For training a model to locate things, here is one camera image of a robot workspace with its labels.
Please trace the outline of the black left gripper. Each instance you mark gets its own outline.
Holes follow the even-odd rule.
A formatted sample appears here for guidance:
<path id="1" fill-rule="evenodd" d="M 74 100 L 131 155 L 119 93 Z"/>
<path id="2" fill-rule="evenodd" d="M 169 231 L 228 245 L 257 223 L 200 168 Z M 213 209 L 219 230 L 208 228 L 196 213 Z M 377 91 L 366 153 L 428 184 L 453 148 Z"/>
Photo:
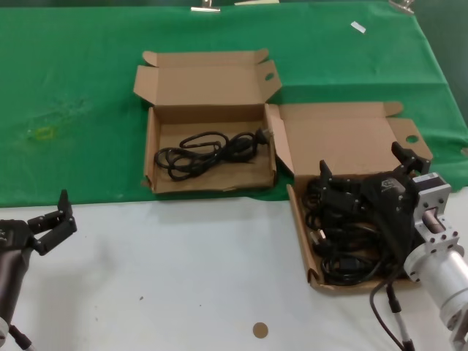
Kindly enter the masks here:
<path id="1" fill-rule="evenodd" d="M 62 189 L 56 211 L 27 222 L 1 220 L 1 254 L 33 249 L 46 255 L 77 230 L 67 190 Z"/>

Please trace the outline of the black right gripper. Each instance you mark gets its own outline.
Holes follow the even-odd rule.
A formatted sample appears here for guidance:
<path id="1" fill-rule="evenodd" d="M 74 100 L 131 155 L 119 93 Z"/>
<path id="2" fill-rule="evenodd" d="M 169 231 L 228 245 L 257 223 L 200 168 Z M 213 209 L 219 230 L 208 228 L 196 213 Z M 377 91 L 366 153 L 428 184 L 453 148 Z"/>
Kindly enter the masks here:
<path id="1" fill-rule="evenodd" d="M 362 179 L 334 177 L 326 162 L 320 161 L 320 226 L 364 222 L 363 196 L 385 242 L 402 263 L 412 251 L 415 236 L 416 194 L 412 179 L 414 173 L 428 174 L 431 161 L 396 141 L 391 151 L 400 162 L 398 167 Z"/>

